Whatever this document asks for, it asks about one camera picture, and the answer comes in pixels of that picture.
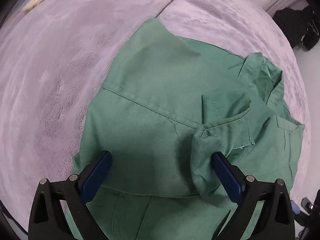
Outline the green work shirt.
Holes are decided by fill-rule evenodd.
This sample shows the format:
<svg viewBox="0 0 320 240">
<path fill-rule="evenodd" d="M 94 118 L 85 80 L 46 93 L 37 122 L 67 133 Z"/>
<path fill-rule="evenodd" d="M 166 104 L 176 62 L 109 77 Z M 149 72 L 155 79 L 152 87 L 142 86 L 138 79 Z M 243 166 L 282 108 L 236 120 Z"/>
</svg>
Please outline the green work shirt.
<svg viewBox="0 0 320 240">
<path fill-rule="evenodd" d="M 88 209 L 109 239 L 211 239 L 236 206 L 210 169 L 223 153 L 245 174 L 293 187 L 304 126 L 284 75 L 144 22 L 88 106 L 74 170 L 103 150 L 113 163 Z"/>
</svg>

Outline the purple plush blanket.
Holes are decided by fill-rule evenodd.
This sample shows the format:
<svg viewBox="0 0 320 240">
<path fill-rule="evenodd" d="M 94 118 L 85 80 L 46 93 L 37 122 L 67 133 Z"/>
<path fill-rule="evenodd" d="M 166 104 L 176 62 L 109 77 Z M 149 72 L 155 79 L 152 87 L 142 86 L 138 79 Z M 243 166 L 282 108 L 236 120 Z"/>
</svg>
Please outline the purple plush blanket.
<svg viewBox="0 0 320 240">
<path fill-rule="evenodd" d="M 147 20 L 172 34 L 247 57 L 284 75 L 284 100 L 304 126 L 291 197 L 302 191 L 310 123 L 304 83 L 283 32 L 248 0 L 46 0 L 1 28 L 1 200 L 28 226 L 42 178 L 74 170 L 89 104 L 112 61 Z"/>
</svg>

